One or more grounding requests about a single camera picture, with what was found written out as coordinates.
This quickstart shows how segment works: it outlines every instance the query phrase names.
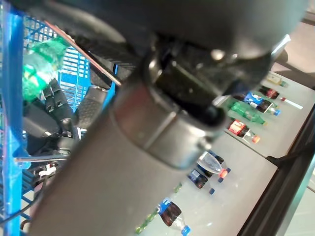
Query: blue wire mesh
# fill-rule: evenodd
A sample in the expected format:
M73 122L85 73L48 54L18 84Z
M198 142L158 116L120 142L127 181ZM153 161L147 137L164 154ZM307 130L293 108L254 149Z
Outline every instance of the blue wire mesh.
M26 16L24 18L24 48L30 49L36 43L57 37L46 24ZM68 48L63 68L58 72L58 82L73 111L84 98L90 83L90 63L77 50Z
M41 41L49 40L57 37L57 34L44 23L31 18L29 16L24 17L24 48L27 51L32 46ZM2 43L0 44L0 71L2 71ZM68 48L64 60L63 68L56 78L60 83L62 90L64 91L69 105L73 111L80 104L84 98L90 83L90 64L80 53L74 48ZM3 144L3 117L2 109L0 107L0 171L2 172L2 144ZM30 203L31 201L26 198L27 192L33 190L32 188L33 174L27 170L23 170L23 183L22 183L22 196L18 196L22 200ZM0 175L0 214L3 214L3 180ZM22 217L29 219L26 214L22 214Z

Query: plastic bottle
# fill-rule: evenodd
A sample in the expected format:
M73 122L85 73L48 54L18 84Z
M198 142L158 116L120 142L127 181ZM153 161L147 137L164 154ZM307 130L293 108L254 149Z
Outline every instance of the plastic bottle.
M207 177L203 176L197 170L193 170L188 178L196 185L197 188L201 189L208 181Z
M272 102L262 99L262 97L252 92L248 92L246 95L241 94L241 95L236 95L233 97L237 100L243 101L251 105L252 107L256 108L256 110L262 113L268 112L270 114L278 116L281 112L280 110L276 109L277 107Z
M190 228L185 224L182 211L175 203L165 198L157 208L158 214L168 227L181 231L183 236L190 233Z
M253 133L249 127L238 119L231 118L232 122L228 126L228 130L238 137L246 140L247 142L253 142L254 144L258 143L260 137Z
M182 186L183 186L182 183L179 183L179 184L174 188L174 193L178 193L179 190L182 188ZM149 224L151 221L154 220L154 218L156 217L157 214L158 214L158 208L156 208L156 209L153 211L153 213L149 214L149 215L147 216L147 218L143 221L143 223L142 223L139 227L137 227L134 232L135 232L137 235L141 234L141 233L145 230L145 228L148 226L148 224Z
M267 122L263 120L255 111L253 111L248 105L236 102L231 107L231 110L235 111L237 114L241 115L242 117L250 120L251 122L255 122L258 124L266 125Z
M275 91L274 89L272 89L270 87L266 87L264 85L261 85L258 91L270 99L276 99L280 94L279 92Z
M267 81L275 84L275 85L280 85L282 87L287 87L288 86L288 83L283 81L282 78L278 77L278 76L274 76L272 74L268 74L267 78L266 78Z
M218 174L221 178L225 178L228 174L228 171L222 168L218 158L205 151L197 161L198 167L208 177L211 177L211 175L208 174L210 172L213 174Z
M147 227L147 225L151 222L151 221L153 221L153 219L156 217L156 215L158 214L158 209L156 208L154 211L153 211L153 213L151 213L150 215L148 215L147 216L147 218L145 219L145 221L139 226L139 227L137 227L136 229L135 229L135 233L136 234L141 234L142 233L142 231L144 231L145 230L145 228Z
M62 68L69 47L61 37L38 43L23 56L23 98L33 101Z
M207 151L199 157L197 163L202 168L214 174L220 174L223 171L219 161Z

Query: robotic hand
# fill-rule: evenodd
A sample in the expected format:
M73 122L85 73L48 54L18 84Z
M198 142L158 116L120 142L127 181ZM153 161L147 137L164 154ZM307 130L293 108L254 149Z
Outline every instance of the robotic hand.
M132 234L225 125L212 105L253 88L307 0L11 0L132 69L47 190L31 236Z

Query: white shelf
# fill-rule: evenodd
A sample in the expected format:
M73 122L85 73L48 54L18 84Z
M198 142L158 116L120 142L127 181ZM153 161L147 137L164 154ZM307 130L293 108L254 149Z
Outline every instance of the white shelf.
M268 185L277 167L227 134L218 138L213 151L231 168L222 183L213 175L202 189L188 178L171 200L182 210L191 228L189 236L236 236ZM160 216L140 236L180 236Z
M274 101L279 105L279 110L281 110L281 114L278 117L258 112L258 114L268 122L266 126L250 122L236 112L229 111L228 114L230 116L244 122L254 133L259 135L260 141L257 144L247 143L231 132L228 131L228 133L264 157L273 156L280 158L287 154L305 119L310 113L315 103L315 91L276 73L270 72L269 75L281 77L288 83L288 87L284 88L274 85L266 80L263 81L262 84L278 91L280 93L279 97L285 97L303 106L303 109L299 110L286 102L281 102L280 99L277 98Z

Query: green bottle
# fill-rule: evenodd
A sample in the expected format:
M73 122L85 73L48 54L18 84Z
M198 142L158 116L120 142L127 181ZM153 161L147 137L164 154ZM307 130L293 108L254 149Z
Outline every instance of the green bottle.
M69 44L57 37L38 43L23 56L23 99L31 102L54 79L63 66L63 57Z
M251 122L255 122L255 123L263 124L263 125L267 124L267 122L265 122L260 117L260 115L258 115L255 111L253 111L253 109L245 103L236 102L232 105L231 110L235 111L237 114L250 120Z

